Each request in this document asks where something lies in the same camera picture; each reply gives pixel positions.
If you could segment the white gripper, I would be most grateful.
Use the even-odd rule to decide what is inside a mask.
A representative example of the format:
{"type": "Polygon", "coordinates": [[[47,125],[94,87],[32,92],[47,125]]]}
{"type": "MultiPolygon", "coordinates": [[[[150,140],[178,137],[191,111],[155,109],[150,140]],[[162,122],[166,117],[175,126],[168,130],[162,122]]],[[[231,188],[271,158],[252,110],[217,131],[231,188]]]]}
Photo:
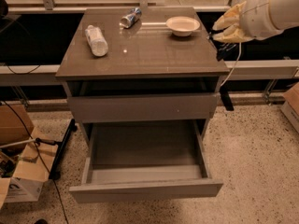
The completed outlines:
{"type": "Polygon", "coordinates": [[[212,29],[225,29],[212,36],[215,41],[221,43],[265,40],[282,33],[271,20],[270,0],[248,0],[246,3],[236,4],[214,22],[212,29]]]}

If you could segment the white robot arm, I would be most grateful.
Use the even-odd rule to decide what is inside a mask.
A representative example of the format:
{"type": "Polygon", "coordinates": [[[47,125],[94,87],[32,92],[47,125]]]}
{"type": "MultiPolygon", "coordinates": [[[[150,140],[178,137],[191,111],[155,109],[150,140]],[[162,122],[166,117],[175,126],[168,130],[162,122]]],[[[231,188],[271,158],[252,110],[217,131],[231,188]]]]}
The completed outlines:
{"type": "Polygon", "coordinates": [[[265,40],[299,26],[299,0],[247,0],[220,16],[212,38],[222,43],[265,40]]]}

